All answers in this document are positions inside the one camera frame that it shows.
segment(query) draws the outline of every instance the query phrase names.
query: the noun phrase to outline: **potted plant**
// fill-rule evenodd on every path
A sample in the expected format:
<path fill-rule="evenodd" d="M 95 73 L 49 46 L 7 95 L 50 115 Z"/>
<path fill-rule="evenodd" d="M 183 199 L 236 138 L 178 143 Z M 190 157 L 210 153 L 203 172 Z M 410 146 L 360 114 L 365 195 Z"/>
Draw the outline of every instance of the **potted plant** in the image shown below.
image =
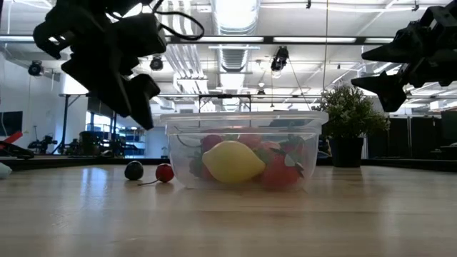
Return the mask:
<path fill-rule="evenodd" d="M 323 133 L 329 137 L 333 165 L 360 167 L 362 136 L 388 130 L 387 118 L 373 108 L 373 102 L 362 90 L 349 85 L 324 91 L 322 98 L 320 106 L 314 109 L 328 113 Z"/>

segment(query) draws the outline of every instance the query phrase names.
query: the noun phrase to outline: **wooden table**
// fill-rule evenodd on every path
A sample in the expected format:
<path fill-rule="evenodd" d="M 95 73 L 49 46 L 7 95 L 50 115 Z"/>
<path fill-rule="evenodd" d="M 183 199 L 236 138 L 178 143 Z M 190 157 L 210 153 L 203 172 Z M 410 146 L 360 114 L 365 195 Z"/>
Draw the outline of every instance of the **wooden table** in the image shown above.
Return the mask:
<path fill-rule="evenodd" d="M 123 166 L 14 173 L 0 181 L 0 256 L 457 255 L 455 174 L 314 175 L 307 192 L 271 193 L 138 187 Z"/>

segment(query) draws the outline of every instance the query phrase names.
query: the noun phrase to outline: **clear plastic container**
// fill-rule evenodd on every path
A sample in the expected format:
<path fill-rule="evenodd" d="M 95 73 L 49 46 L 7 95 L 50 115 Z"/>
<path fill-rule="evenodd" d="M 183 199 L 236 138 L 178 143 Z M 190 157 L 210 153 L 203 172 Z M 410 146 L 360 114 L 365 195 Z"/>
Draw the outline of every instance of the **clear plastic container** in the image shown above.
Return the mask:
<path fill-rule="evenodd" d="M 318 111 L 161 116 L 171 165 L 187 188 L 303 188 L 327 121 Z"/>

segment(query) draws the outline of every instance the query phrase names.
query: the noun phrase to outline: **plant pot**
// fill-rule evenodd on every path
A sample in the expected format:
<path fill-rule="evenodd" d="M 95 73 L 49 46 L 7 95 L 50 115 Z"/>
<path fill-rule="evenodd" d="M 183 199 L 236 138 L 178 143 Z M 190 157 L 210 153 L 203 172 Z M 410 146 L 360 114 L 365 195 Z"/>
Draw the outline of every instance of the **plant pot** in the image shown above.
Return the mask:
<path fill-rule="evenodd" d="M 360 167 L 363 138 L 331 138 L 329 141 L 335 167 Z"/>

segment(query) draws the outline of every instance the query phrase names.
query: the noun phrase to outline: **toy lemon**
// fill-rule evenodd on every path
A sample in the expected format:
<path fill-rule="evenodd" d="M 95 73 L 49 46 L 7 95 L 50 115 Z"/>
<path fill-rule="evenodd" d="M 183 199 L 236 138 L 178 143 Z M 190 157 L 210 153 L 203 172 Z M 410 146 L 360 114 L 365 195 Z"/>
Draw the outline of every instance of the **toy lemon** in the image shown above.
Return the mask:
<path fill-rule="evenodd" d="M 265 169 L 265 163 L 246 145 L 224 141 L 203 154 L 203 163 L 215 179 L 239 183 L 252 179 Z"/>

